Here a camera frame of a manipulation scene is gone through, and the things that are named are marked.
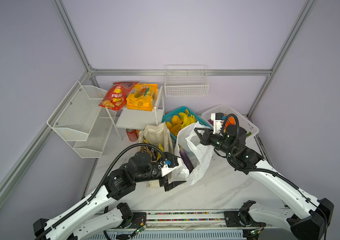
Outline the purple toy eggplant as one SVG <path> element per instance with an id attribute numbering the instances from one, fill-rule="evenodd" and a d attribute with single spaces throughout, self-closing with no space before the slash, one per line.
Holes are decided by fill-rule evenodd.
<path id="1" fill-rule="evenodd" d="M 181 158 L 182 158 L 185 166 L 189 170 L 189 173 L 191 174 L 195 167 L 194 167 L 193 163 L 191 162 L 191 159 L 189 158 L 186 150 L 181 145 L 178 145 L 178 146 L 179 146 Z"/>

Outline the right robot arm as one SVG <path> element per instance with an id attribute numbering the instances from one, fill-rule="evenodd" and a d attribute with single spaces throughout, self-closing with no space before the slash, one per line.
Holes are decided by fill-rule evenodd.
<path id="1" fill-rule="evenodd" d="M 239 224 L 244 227 L 269 224 L 287 230 L 298 240 L 326 239 L 334 204 L 327 198 L 318 199 L 305 192 L 247 147 L 247 131 L 240 126 L 235 114 L 219 113 L 214 122 L 213 129 L 195 128 L 200 143 L 223 152 L 223 158 L 235 171 L 257 180 L 287 205 L 278 209 L 247 201 L 239 209 Z"/>

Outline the black yellow chips bag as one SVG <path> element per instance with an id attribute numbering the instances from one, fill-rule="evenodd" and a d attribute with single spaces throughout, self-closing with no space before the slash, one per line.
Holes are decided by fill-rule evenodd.
<path id="1" fill-rule="evenodd" d="M 150 154 L 152 162 L 157 162 L 158 161 L 159 155 L 158 155 L 158 152 L 157 152 L 157 150 L 155 148 L 150 147 L 150 146 L 144 146 L 143 150 Z"/>

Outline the yellow snack packet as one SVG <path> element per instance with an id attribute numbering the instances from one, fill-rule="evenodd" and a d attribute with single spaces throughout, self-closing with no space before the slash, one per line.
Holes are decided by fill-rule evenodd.
<path id="1" fill-rule="evenodd" d="M 159 144 L 158 148 L 164 153 L 164 148 L 161 144 Z M 157 161 L 159 162 L 159 160 L 161 159 L 162 155 L 161 153 L 157 154 Z"/>

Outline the beige canvas tote bag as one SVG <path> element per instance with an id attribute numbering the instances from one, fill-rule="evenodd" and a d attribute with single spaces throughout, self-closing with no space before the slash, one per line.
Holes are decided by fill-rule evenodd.
<path id="1" fill-rule="evenodd" d="M 144 143 L 144 146 L 153 147 L 158 153 L 161 153 L 162 157 L 159 162 L 165 160 L 164 153 L 158 148 L 159 144 L 163 146 L 164 152 L 170 152 L 171 154 L 174 153 L 170 131 L 168 130 L 165 123 L 161 123 L 157 126 L 147 125 L 144 130 L 139 133 L 138 142 L 140 144 Z M 149 153 L 143 150 L 144 146 L 140 146 L 137 153 L 143 157 L 142 163 L 150 163 L 152 162 L 151 156 Z"/>

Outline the white plastic bag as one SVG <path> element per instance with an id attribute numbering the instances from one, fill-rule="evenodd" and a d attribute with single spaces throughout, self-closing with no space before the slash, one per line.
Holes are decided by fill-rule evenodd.
<path id="1" fill-rule="evenodd" d="M 191 160 L 194 169 L 190 172 L 184 162 L 181 162 L 179 168 L 169 174 L 170 182 L 185 181 L 186 186 L 192 186 L 202 179 L 209 168 L 214 147 L 202 145 L 195 128 L 211 129 L 198 122 L 187 126 L 178 133 L 174 149 L 175 155 L 179 156 L 180 147 L 182 147 Z"/>

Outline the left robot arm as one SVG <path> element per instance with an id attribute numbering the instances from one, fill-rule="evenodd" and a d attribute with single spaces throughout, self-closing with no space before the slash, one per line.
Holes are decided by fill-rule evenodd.
<path id="1" fill-rule="evenodd" d="M 125 153 L 138 147 L 154 150 L 157 153 L 155 160 L 149 152 L 141 151 L 119 168 L 113 168 Z M 84 240 L 101 231 L 129 226 L 133 212 L 127 203 L 119 203 L 98 217 L 96 213 L 133 192 L 140 182 L 158 180 L 165 191 L 181 185 L 181 181 L 170 184 L 167 176 L 182 165 L 180 156 L 164 152 L 151 144 L 138 143 L 126 147 L 112 161 L 96 189 L 89 195 L 64 213 L 52 219 L 39 219 L 33 224 L 36 239 Z"/>

